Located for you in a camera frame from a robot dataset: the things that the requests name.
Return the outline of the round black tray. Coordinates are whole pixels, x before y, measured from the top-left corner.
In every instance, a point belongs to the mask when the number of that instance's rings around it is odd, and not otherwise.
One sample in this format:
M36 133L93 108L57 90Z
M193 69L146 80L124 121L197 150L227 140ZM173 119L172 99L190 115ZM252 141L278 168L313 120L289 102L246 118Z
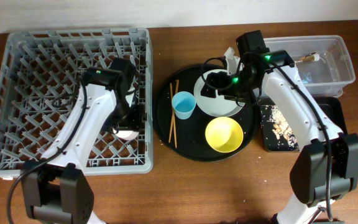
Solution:
M205 129L213 117L195 108L190 118L176 119L177 149L175 142L169 142L170 123L172 119L172 103L170 97L170 84L179 80L180 91L193 93L194 85L200 77L201 65L191 65L173 73L160 86L153 98L153 122L154 130L160 139L170 149L179 155L194 161L213 162L228 159L235 156L247 147L259 129L260 112L258 106L242 108L240 112L231 116L236 120L245 132L244 140L239 149L234 152L221 153L212 149L205 138Z

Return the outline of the black rectangular tray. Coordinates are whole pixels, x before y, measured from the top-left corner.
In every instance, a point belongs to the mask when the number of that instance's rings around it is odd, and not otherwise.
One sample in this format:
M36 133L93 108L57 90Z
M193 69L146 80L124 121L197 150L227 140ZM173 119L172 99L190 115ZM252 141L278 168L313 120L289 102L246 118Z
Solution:
M344 134L347 134L340 101L334 97L316 97L315 101L326 116L339 126ZM265 150L272 152L299 151L293 131L271 99L263 98L260 101L260 117Z

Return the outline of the blue plastic cup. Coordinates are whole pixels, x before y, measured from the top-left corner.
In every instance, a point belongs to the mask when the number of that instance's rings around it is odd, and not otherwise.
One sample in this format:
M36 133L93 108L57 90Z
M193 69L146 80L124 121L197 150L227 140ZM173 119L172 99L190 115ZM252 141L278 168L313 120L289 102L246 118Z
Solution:
M188 119L196 107L195 97L190 92L180 91L174 95L172 107L177 118Z

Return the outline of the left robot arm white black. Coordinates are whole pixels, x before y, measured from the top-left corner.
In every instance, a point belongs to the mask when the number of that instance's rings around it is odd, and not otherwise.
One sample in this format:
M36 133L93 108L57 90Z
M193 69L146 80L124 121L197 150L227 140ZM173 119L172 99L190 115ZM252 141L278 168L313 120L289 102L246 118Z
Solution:
M79 76L76 103L62 130L39 161L27 161L18 177L25 211L41 223L101 223L84 169L101 131L131 141L142 127L134 96L137 69L115 58L107 69L91 67Z

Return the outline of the grey round plate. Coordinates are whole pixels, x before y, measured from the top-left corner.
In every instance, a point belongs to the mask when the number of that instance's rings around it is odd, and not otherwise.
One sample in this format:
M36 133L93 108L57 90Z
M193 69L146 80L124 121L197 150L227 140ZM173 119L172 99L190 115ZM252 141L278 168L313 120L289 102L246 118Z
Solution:
M206 87L204 81L199 77L194 85L193 95L196 100L197 106L206 114L214 117L228 117L233 116L240 112L245 103L236 104L235 101L225 100L222 95L218 95L216 90L213 93L216 94L215 98L209 98L201 95L201 90Z

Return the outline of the gold snack wrapper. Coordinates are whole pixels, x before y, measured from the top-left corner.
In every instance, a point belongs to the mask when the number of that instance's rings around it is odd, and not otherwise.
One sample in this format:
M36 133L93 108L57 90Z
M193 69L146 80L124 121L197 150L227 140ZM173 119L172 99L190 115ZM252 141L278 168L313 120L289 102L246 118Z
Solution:
M308 55L302 56L298 60L295 60L295 63L302 63L302 62L317 62L320 59L319 54L316 52L310 53Z

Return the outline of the yellow bowl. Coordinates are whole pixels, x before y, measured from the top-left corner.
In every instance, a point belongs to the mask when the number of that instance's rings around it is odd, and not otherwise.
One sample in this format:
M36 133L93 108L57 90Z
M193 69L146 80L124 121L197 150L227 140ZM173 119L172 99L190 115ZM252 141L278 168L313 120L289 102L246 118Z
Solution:
M240 124L229 117L211 120L206 126L204 135L208 145L221 153L234 152L244 140L244 132Z

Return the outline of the blue plastic scrap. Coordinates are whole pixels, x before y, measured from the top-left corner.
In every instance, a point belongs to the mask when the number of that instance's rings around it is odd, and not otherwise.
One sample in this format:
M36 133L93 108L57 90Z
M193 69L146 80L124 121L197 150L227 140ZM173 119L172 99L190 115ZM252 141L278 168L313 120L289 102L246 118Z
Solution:
M312 76L311 76L311 73L302 73L300 75L301 77L301 81L304 85L306 84L310 84L313 82L313 79L312 79Z

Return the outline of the right wooden chopstick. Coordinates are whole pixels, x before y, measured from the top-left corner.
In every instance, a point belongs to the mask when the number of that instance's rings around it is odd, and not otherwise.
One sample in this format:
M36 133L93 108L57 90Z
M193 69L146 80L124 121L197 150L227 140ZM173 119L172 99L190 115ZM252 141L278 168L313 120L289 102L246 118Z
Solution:
M175 96L178 93L178 86L179 86L179 80L175 80L175 93L173 96ZM175 149L177 149L177 129L176 129L176 118L175 118L175 110L172 108L172 121L173 121L173 134L174 134L174 142L175 142Z

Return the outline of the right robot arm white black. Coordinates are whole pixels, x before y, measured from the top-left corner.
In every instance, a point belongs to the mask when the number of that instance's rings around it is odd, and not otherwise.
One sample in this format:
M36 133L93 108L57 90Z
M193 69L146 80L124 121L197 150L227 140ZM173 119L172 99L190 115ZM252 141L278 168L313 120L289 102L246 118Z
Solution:
M246 32L219 58L220 69L200 69L209 98L212 91L215 116L220 103L238 107L257 104L254 90L269 97L291 127L300 149L290 172L292 196L272 223L312 223L320 213L331 215L331 205L358 184L358 135L347 134L332 122L305 87L296 64L296 40L265 39L261 31Z

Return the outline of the grey plastic dishwasher rack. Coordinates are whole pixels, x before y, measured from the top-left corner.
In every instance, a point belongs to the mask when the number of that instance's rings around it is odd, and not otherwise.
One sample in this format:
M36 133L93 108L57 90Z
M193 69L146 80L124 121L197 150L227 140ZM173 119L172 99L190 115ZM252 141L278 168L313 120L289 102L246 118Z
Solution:
M46 30L11 33L0 69L0 178L16 178L56 139L72 105L52 101L75 90L77 76L90 67L108 68L116 58L137 69L129 97L138 112L139 135L130 141L98 134L86 175L145 174L153 168L153 50L145 28Z

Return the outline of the clear plastic waste bin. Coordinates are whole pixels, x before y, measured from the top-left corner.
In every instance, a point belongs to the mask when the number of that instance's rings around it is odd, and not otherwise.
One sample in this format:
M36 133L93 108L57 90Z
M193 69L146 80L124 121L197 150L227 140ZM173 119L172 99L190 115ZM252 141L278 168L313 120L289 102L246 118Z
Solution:
M317 62L297 63L299 75L311 73L313 82L305 87L313 96L339 97L343 88L356 80L351 57L339 35L272 37L264 39L271 51L286 50L293 60L316 52Z

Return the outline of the food scraps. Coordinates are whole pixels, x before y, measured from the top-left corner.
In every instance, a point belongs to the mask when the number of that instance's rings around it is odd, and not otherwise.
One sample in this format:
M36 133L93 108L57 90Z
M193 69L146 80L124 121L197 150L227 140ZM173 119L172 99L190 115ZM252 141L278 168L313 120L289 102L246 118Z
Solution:
M272 132L276 139L280 140L281 138L284 138L284 140L287 141L289 148L295 150L297 148L297 140L282 112L276 105L268 105L265 109L271 112L268 121L273 123Z

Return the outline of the pink plastic cup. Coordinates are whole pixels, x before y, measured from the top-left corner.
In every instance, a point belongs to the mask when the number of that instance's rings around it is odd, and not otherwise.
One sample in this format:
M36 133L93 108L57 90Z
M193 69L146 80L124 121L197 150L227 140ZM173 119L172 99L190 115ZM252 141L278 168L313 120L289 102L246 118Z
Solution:
M121 128L120 126L112 127L111 132L113 135L126 141L133 140L139 135L139 130L131 130L126 127Z

